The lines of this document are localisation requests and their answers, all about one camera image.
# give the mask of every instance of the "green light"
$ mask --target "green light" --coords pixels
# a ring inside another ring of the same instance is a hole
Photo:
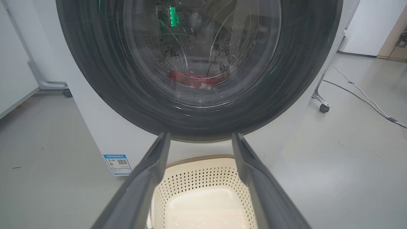
[[[177,24],[179,24],[179,17],[175,12],[175,7],[170,7],[170,21],[171,21],[171,27],[174,27]]]

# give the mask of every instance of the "white cable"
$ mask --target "white cable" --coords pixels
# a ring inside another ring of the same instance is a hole
[[[348,80],[348,83],[352,84],[352,85],[355,86],[357,89],[359,89],[359,91],[362,92],[363,95],[364,95],[368,100],[370,100],[370,101],[377,107],[377,109],[379,109],[379,111],[381,111],[381,112],[383,113],[384,116],[386,116],[388,119],[390,118],[390,116],[388,116],[386,113],[384,113],[383,110],[380,109],[380,107],[379,107],[373,100],[371,100],[371,99],[366,95],[366,93],[365,93],[360,87],[356,86],[356,84],[354,84],[354,83],[353,83],[345,74],[343,74],[335,65],[333,65],[332,63],[331,63],[331,65],[332,65],[342,76],[344,76],[344,77]],[[399,122],[397,122],[397,121],[395,121],[395,123],[407,127],[407,125],[402,124],[402,123],[399,123]]]

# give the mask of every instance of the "beige laundry basket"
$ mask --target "beige laundry basket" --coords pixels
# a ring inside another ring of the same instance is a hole
[[[168,165],[147,224],[154,229],[257,229],[249,189],[228,154]]]

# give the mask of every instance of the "gray floor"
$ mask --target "gray floor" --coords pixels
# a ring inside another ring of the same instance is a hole
[[[333,62],[407,123],[407,64],[337,55]],[[326,80],[360,93],[333,67]],[[406,228],[407,130],[322,83],[273,174],[314,229]],[[113,177],[72,98],[32,97],[0,120],[1,228],[89,228],[123,178]]]

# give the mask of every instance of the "door glass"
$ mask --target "door glass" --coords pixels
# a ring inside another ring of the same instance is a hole
[[[129,0],[124,9],[140,75],[192,108],[224,107],[250,93],[279,34],[278,1]]]

